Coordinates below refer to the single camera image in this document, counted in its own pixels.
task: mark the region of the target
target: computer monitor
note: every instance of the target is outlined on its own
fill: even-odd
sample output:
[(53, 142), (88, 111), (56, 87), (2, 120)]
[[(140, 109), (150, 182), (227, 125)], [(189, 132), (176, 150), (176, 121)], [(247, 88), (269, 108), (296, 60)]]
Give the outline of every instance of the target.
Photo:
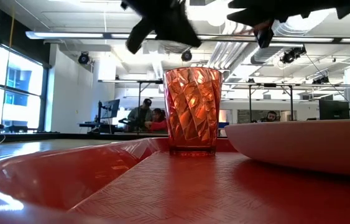
[(119, 100), (111, 100), (103, 103), (101, 119), (116, 118), (119, 108)]
[(320, 100), (320, 120), (350, 119), (349, 103), (333, 100)]

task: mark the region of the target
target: faceted plastic cup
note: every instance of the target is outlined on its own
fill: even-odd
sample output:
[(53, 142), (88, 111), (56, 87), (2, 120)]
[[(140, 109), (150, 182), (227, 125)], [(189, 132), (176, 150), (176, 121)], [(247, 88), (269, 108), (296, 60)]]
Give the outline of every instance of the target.
[(165, 105), (172, 154), (215, 154), (221, 72), (202, 67), (165, 72)]

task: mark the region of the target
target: window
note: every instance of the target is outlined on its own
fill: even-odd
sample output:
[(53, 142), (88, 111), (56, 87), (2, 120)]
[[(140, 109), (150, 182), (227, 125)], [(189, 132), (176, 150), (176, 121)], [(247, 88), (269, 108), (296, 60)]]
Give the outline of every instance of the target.
[(43, 66), (0, 48), (0, 123), (38, 128)]

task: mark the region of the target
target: person sitting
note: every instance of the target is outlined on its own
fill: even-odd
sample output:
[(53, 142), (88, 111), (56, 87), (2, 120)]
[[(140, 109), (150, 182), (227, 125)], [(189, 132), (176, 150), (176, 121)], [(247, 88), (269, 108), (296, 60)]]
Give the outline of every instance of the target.
[(152, 111), (150, 109), (151, 104), (152, 102), (150, 99), (145, 99), (143, 101), (143, 104), (139, 107), (134, 108), (129, 113), (127, 118), (133, 123), (136, 123), (137, 127), (144, 129), (145, 128), (144, 123), (146, 121), (152, 121)]
[(145, 122), (144, 125), (149, 131), (166, 131), (168, 129), (165, 111), (156, 108), (152, 111), (152, 121)]
[(277, 119), (277, 113), (274, 111), (267, 112), (265, 118), (260, 119), (261, 122), (274, 122)]

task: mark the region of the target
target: black cap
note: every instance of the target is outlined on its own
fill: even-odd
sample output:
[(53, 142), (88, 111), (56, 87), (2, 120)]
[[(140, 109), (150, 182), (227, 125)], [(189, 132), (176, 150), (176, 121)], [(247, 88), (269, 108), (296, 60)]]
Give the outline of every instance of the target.
[(147, 106), (151, 106), (151, 100), (150, 99), (145, 99), (144, 101), (143, 101), (143, 103), (145, 104), (145, 105), (147, 105)]

